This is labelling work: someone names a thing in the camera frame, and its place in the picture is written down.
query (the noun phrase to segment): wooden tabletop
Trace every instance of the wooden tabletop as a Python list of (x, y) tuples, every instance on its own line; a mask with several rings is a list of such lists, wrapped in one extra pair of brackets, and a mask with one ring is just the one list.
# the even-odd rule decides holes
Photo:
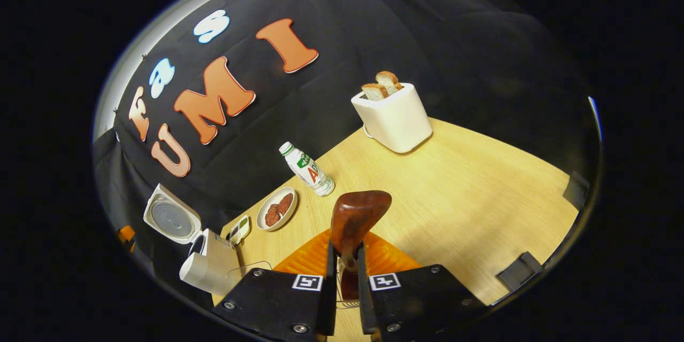
[[(256, 227), (264, 196), (245, 213), (252, 232), (239, 246), (241, 265), (276, 266), (330, 227), (341, 194), (379, 189), (393, 201), (374, 233), (423, 266), (447, 267), (486, 305), (505, 296), (508, 289), (496, 275), (526, 251), (543, 264), (569, 232), (577, 217), (563, 198), (570, 177), (506, 143), (445, 121), (430, 122), (432, 137), (408, 154), (392, 152), (362, 128), (351, 134), (316, 160), (335, 181), (329, 196), (315, 195), (294, 175), (283, 183), (295, 189), (299, 203), (291, 220), (273, 232)], [(236, 222), (225, 225), (221, 236)], [(215, 305), (220, 300), (213, 296)], [(329, 340), (369, 340), (357, 308), (337, 310)]]

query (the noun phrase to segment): plate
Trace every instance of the plate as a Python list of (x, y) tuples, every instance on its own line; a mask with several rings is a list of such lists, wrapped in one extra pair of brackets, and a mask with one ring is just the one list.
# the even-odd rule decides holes
[[(290, 204), (289, 208), (287, 209), (286, 213), (281, 217), (281, 220), (276, 222), (273, 226), (269, 227), (266, 225), (266, 213), (268, 212), (268, 208), (271, 207), (271, 204), (278, 204), (283, 200), (284, 196), (287, 194), (291, 193), (292, 194), (292, 203)], [(287, 223), (288, 220), (292, 217), (292, 214), (295, 212), (297, 208), (297, 193), (292, 187), (283, 187), (279, 189), (278, 191), (274, 192), (273, 195), (269, 196), (266, 201), (261, 205), (261, 208), (259, 208), (259, 213), (256, 215), (256, 227), (261, 228), (261, 230), (265, 231), (274, 231), (278, 230), (279, 228), (283, 227)]]

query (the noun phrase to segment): letter cutout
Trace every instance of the letter cutout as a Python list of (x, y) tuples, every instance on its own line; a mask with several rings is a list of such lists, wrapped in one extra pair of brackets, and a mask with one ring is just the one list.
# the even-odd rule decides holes
[(152, 99), (159, 98), (159, 95), (164, 91), (164, 86), (173, 79), (173, 74), (176, 73), (176, 67), (171, 65), (169, 59), (161, 59), (152, 70), (150, 74), (149, 84), (151, 87), (150, 95)]
[(164, 168), (174, 176), (179, 178), (186, 176), (188, 172), (190, 172), (190, 157), (188, 157), (188, 154), (185, 152), (183, 147), (181, 147), (181, 145), (176, 142), (173, 136), (171, 136), (169, 133), (169, 127), (166, 125), (166, 123), (159, 127), (159, 140), (166, 142), (169, 147), (176, 152), (176, 155), (178, 155), (180, 161), (177, 164), (172, 162), (171, 159), (164, 154), (164, 151), (161, 150), (161, 144), (159, 144), (159, 142), (152, 144), (152, 157), (157, 159), (157, 161), (159, 161), (161, 165), (163, 165)]
[(147, 138), (147, 130), (150, 127), (150, 120), (148, 118), (142, 117), (142, 114), (147, 113), (147, 107), (145, 106), (145, 101), (143, 101), (142, 94), (144, 89), (137, 87), (135, 90), (135, 96), (133, 97), (133, 102), (130, 103), (129, 109), (129, 120), (133, 121), (137, 132), (140, 133), (140, 140), (142, 142)]
[(205, 92), (207, 95), (186, 89), (181, 92), (173, 106), (174, 110), (182, 112), (200, 133), (202, 144), (209, 144), (218, 134), (218, 128), (208, 125), (204, 119), (221, 126), (226, 124), (221, 100), (226, 104), (228, 116), (237, 116), (257, 98), (254, 91), (242, 88), (232, 77), (225, 57), (214, 60), (205, 69)]
[(192, 33), (200, 37), (198, 42), (206, 44), (228, 28), (229, 24), (230, 18), (223, 9), (219, 9), (197, 23)]
[(284, 62), (283, 71), (286, 74), (302, 69), (318, 57), (317, 50), (307, 48), (295, 35), (290, 28), (292, 23), (292, 19), (281, 19), (256, 33), (257, 38), (267, 40), (281, 55)]

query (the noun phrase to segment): screw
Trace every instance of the screw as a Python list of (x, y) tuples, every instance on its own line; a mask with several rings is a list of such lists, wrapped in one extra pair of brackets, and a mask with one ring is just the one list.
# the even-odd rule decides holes
[(295, 330), (295, 332), (298, 332), (300, 334), (304, 334), (305, 332), (308, 331), (308, 327), (306, 327), (305, 325), (294, 325), (292, 327), (292, 329)]

